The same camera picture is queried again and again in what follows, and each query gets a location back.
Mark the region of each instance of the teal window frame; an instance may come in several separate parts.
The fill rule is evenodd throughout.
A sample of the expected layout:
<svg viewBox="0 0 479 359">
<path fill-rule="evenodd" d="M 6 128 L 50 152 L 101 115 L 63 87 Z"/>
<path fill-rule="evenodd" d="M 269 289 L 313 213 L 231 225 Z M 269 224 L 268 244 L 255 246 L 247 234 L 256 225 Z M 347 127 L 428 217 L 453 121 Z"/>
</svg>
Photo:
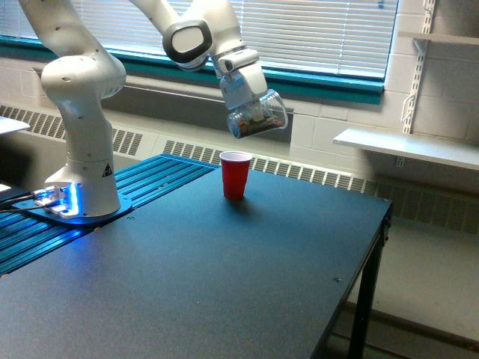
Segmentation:
<svg viewBox="0 0 479 359">
<path fill-rule="evenodd" d="M 161 76 L 171 80 L 188 80 L 201 83 L 218 83 L 212 64 L 195 73 L 179 69 L 167 56 L 143 52 L 108 51 L 118 58 L 127 72 Z M 56 55 L 39 40 L 0 35 L 0 56 L 53 60 Z M 384 79 L 347 78 L 313 73 L 290 72 L 265 67 L 268 85 L 279 93 L 305 99 L 336 99 L 379 105 L 384 92 Z"/>
</svg>

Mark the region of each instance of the clear plastic cup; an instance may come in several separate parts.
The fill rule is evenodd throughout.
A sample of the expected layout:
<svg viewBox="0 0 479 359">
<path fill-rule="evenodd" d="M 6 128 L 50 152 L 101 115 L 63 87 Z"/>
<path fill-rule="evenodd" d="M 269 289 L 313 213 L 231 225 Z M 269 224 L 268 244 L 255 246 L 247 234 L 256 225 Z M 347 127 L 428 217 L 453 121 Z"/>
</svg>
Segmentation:
<svg viewBox="0 0 479 359">
<path fill-rule="evenodd" d="M 228 115 L 228 128 L 235 138 L 244 138 L 271 129 L 285 129 L 288 119 L 279 94 L 268 90 L 258 101 L 236 108 Z"/>
</svg>

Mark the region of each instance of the window blinds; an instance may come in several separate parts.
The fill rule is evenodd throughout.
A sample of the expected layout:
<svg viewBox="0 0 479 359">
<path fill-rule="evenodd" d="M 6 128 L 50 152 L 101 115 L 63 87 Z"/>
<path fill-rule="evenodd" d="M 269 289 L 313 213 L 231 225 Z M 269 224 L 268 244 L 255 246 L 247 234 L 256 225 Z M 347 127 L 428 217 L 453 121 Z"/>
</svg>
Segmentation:
<svg viewBox="0 0 479 359">
<path fill-rule="evenodd" d="M 232 0 L 246 43 L 264 66 L 383 78 L 398 0 Z M 109 49 L 164 55 L 161 36 L 127 0 L 73 0 Z M 170 0 L 183 13 L 191 0 Z M 0 0 L 0 34 L 34 38 L 18 0 Z"/>
</svg>

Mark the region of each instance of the white shelf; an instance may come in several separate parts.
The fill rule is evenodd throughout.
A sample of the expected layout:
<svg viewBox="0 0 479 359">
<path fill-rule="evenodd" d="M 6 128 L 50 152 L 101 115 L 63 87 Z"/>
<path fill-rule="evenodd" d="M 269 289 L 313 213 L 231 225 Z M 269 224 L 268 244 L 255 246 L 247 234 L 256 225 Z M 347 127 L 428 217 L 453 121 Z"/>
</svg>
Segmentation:
<svg viewBox="0 0 479 359">
<path fill-rule="evenodd" d="M 0 135 L 29 128 L 30 126 L 25 122 L 0 116 Z"/>
<path fill-rule="evenodd" d="M 479 171 L 479 145 L 376 129 L 347 129 L 335 144 Z"/>
<path fill-rule="evenodd" d="M 399 31 L 401 37 L 411 37 L 415 40 L 433 41 L 434 43 L 451 43 L 456 45 L 476 45 L 479 46 L 479 38 L 463 37 L 439 34 L 422 34 L 419 32 Z"/>
</svg>

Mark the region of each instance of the radiator vent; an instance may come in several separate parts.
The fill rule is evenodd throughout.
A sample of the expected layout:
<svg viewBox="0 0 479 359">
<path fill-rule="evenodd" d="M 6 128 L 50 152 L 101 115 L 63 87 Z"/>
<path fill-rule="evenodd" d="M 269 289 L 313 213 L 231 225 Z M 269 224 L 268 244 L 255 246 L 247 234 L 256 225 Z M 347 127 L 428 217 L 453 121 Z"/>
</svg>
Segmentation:
<svg viewBox="0 0 479 359">
<path fill-rule="evenodd" d="M 67 136 L 61 117 L 51 114 L 0 106 L 0 116 L 27 123 L 30 125 L 30 128 L 26 131 L 35 135 L 56 138 L 58 140 L 65 140 Z M 113 152 L 134 156 L 140 147 L 142 138 L 143 135 L 141 133 L 113 129 Z"/>
<path fill-rule="evenodd" d="M 209 147 L 167 141 L 164 152 L 215 165 L 220 163 L 221 151 Z M 393 200 L 394 214 L 397 216 L 452 230 L 479 234 L 479 200 L 464 200 L 443 191 L 377 183 L 326 168 L 265 156 L 255 156 L 251 161 L 250 168 L 255 171 L 388 198 Z"/>
</svg>

